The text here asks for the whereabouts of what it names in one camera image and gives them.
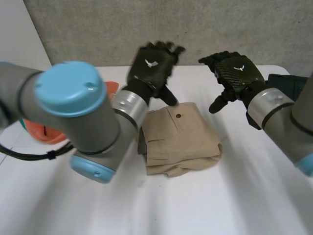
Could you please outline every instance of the khaki fabric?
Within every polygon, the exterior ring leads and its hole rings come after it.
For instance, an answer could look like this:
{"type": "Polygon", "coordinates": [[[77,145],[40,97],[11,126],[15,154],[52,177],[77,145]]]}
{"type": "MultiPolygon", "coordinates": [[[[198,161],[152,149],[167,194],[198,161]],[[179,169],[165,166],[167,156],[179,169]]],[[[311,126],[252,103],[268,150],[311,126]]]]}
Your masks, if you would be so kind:
{"type": "Polygon", "coordinates": [[[142,130],[147,144],[147,174],[179,176],[215,165],[223,147],[195,103],[149,113],[142,130]]]}

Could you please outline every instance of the carbon fiber glove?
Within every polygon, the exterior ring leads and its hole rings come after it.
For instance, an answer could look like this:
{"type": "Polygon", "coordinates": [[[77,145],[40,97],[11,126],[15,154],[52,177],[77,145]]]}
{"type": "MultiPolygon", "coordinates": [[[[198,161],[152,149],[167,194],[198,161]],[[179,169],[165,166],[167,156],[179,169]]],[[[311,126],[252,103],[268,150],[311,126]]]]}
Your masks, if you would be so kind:
{"type": "Polygon", "coordinates": [[[173,47],[172,42],[157,42],[155,45],[148,43],[145,47],[141,47],[129,71],[127,84],[131,86],[136,83],[137,86],[140,81],[150,88],[150,93],[146,92],[142,94],[143,96],[160,98],[168,105],[176,105],[177,99],[166,84],[174,65],[178,62],[179,55],[185,51],[185,48],[178,46],[172,50],[173,47]]]}
{"type": "Polygon", "coordinates": [[[209,66],[215,74],[219,84],[224,86],[224,91],[211,104],[210,113],[217,113],[229,101],[242,100],[241,94],[254,82],[265,83],[254,63],[238,52],[224,51],[199,60],[209,66]]]}

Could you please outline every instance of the tabletop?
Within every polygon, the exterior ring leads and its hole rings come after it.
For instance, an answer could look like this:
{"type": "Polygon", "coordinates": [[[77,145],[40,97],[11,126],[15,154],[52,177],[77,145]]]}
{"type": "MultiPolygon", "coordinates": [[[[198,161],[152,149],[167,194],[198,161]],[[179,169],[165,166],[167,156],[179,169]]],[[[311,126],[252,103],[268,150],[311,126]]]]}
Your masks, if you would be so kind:
{"type": "MultiPolygon", "coordinates": [[[[258,66],[264,77],[288,74],[258,66]]],[[[105,81],[123,86],[129,67],[98,67],[105,81]]],[[[239,101],[217,114],[209,105],[221,93],[206,66],[178,66],[169,88],[180,102],[195,102],[220,137],[220,162],[176,178],[147,176],[133,143],[113,180],[91,181],[56,160],[23,162],[0,155],[1,235],[311,235],[313,181],[289,162],[263,131],[249,126],[239,101]]],[[[152,100],[150,109],[164,107],[152,100]]],[[[15,151],[44,153],[13,124],[0,142],[15,151]]]]}

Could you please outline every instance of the gray robot arm segment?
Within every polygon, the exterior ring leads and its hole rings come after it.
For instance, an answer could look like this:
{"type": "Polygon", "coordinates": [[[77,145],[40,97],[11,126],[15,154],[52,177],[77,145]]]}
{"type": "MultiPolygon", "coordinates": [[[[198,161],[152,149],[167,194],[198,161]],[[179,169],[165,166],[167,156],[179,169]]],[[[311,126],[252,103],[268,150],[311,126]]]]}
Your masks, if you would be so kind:
{"type": "Polygon", "coordinates": [[[247,112],[304,174],[313,175],[313,77],[294,103],[275,88],[258,93],[247,112]]]}
{"type": "MultiPolygon", "coordinates": [[[[68,66],[62,64],[62,66],[66,70],[69,67],[69,71],[73,70],[73,72],[76,68],[81,70],[86,66],[87,69],[79,73],[78,76],[80,74],[85,75],[92,67],[86,63],[79,64],[78,67],[77,63],[68,66]]],[[[135,93],[120,91],[112,101],[112,107],[106,96],[94,110],[82,115],[68,117],[58,115],[53,110],[50,112],[43,108],[36,95],[36,89],[42,89],[42,84],[38,81],[42,79],[45,73],[9,63],[0,63],[0,109],[3,123],[9,125],[25,118],[64,132],[78,149],[74,158],[71,159],[72,168],[88,178],[107,183],[117,170],[134,140],[137,129],[141,126],[148,112],[147,103],[135,93]]],[[[87,73],[86,81],[85,78],[80,81],[83,91],[71,90],[71,87],[68,87],[70,92],[73,92],[70,97],[81,95],[86,90],[93,92],[93,89],[101,89],[95,84],[99,80],[98,77],[92,82],[94,87],[89,87],[90,77],[95,74],[97,74],[96,69],[93,69],[91,74],[87,73]]],[[[64,79],[66,80],[67,77],[63,77],[61,80],[56,79],[55,82],[59,82],[59,86],[62,86],[64,79]]],[[[57,94],[58,87],[55,84],[51,86],[48,90],[57,94]]],[[[52,105],[57,103],[59,98],[56,96],[56,101],[53,100],[52,105]]]]}

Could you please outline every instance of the robotic hand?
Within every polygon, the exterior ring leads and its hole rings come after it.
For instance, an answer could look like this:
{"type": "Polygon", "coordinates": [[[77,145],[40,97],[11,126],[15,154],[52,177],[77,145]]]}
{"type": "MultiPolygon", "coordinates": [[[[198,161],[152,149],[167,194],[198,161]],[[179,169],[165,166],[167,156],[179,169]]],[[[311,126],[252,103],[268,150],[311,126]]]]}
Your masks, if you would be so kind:
{"type": "Polygon", "coordinates": [[[249,124],[263,129],[297,168],[313,176],[313,77],[294,103],[268,86],[253,62],[237,52],[216,53],[199,63],[208,65],[225,88],[210,106],[211,113],[229,101],[242,100],[249,124]]]}
{"type": "Polygon", "coordinates": [[[95,67],[66,62],[42,72],[0,62],[0,128],[25,118],[63,131],[71,140],[43,155],[0,151],[21,160],[54,159],[73,147],[70,160],[76,172],[107,183],[119,167],[146,114],[150,98],[168,105],[177,100],[166,87],[167,78],[184,48],[172,43],[149,43],[135,57],[124,87],[110,103],[95,67]]]}
{"type": "Polygon", "coordinates": [[[141,47],[127,76],[128,85],[123,90],[135,92],[147,103],[154,97],[162,99],[167,105],[176,105],[177,99],[166,84],[185,48],[178,46],[171,51],[172,47],[172,42],[148,43],[141,47]]]}

